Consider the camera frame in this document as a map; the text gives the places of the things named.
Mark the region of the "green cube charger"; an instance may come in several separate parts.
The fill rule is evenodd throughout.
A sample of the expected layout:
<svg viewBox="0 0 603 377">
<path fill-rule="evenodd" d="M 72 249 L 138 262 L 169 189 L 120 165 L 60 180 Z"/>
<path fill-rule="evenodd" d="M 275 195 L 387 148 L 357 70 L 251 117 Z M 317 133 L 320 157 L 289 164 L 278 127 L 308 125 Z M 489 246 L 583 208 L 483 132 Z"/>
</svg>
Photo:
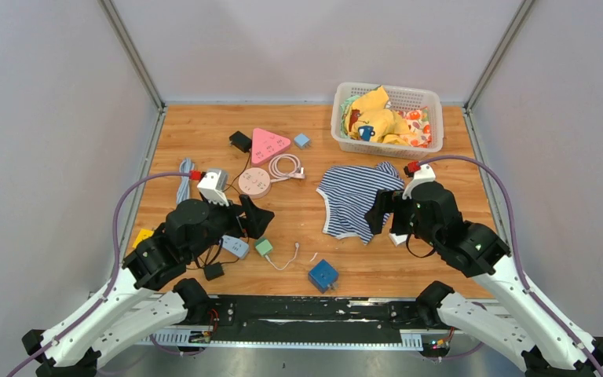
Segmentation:
<svg viewBox="0 0 603 377">
<path fill-rule="evenodd" d="M 256 251 L 260 254 L 260 256 L 262 256 L 263 258 L 268 257 L 269 254 L 273 251 L 273 245 L 265 237 L 261 237 L 255 240 L 254 247 Z"/>
</svg>

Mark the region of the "light blue power strip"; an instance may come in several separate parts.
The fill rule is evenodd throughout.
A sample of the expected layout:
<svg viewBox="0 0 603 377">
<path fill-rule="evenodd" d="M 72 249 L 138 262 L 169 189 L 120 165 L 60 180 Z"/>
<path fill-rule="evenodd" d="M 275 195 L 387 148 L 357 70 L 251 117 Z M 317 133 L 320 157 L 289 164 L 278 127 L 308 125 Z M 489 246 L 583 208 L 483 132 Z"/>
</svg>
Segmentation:
<svg viewBox="0 0 603 377">
<path fill-rule="evenodd" d="M 243 260 L 250 250 L 248 242 L 234 236 L 224 235 L 221 238 L 222 248 L 235 255 L 239 260 Z"/>
</svg>

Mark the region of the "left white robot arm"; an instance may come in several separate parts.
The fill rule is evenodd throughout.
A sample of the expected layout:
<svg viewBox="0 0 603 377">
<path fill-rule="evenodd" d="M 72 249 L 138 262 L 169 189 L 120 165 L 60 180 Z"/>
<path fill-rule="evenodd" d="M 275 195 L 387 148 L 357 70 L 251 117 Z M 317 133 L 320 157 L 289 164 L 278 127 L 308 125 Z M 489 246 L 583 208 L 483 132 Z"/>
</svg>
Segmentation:
<svg viewBox="0 0 603 377">
<path fill-rule="evenodd" d="M 124 349 L 161 328 L 201 324 L 209 298 L 188 265 L 223 236 L 258 238 L 275 217 L 247 195 L 225 205 L 206 199 L 179 203 L 153 234 L 120 262 L 99 293 L 48 330 L 31 330 L 22 343 L 39 362 L 37 376 L 95 376 Z"/>
</svg>

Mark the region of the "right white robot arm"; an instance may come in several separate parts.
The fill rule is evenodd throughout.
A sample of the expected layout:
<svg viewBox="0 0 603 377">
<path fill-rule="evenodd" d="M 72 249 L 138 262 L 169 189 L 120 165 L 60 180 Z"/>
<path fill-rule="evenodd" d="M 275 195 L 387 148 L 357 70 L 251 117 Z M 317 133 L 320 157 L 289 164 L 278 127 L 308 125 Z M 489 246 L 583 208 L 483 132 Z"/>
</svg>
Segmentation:
<svg viewBox="0 0 603 377">
<path fill-rule="evenodd" d="M 526 376 L 603 376 L 603 337 L 573 324 L 526 281 L 508 245 L 489 227 L 462 217 L 454 195 L 430 181 L 405 190 L 379 190 L 365 219 L 382 231 L 386 214 L 392 230 L 422 240 L 465 277 L 499 302 L 511 320 L 488 312 L 440 281 L 417 297 L 421 324 L 458 328 L 509 359 Z"/>
</svg>

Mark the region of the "blue cube charger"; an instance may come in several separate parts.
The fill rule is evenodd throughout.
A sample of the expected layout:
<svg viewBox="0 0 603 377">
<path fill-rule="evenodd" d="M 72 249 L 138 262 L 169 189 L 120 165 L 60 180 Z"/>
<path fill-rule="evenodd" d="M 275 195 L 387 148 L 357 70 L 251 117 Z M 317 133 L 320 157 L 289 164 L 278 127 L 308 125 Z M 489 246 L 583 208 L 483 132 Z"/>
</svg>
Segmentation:
<svg viewBox="0 0 603 377">
<path fill-rule="evenodd" d="M 338 278 L 338 271 L 324 259 L 320 260 L 308 272 L 309 282 L 321 294 L 326 293 L 330 289 L 334 289 L 335 284 L 338 282 Z"/>
</svg>

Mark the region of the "black adapter with cable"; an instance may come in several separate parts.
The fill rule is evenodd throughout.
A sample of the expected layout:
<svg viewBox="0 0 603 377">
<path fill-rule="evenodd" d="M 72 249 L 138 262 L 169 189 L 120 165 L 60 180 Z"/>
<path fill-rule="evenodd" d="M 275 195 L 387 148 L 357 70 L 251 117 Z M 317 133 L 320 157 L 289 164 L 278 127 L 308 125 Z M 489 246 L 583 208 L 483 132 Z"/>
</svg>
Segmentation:
<svg viewBox="0 0 603 377">
<path fill-rule="evenodd" d="M 224 271 L 222 264 L 220 262 L 218 262 L 218 263 L 212 263 L 209 265 L 205 265 L 203 267 L 203 274 L 207 281 L 212 281 L 219 277 L 224 276 L 225 271 Z"/>
</svg>

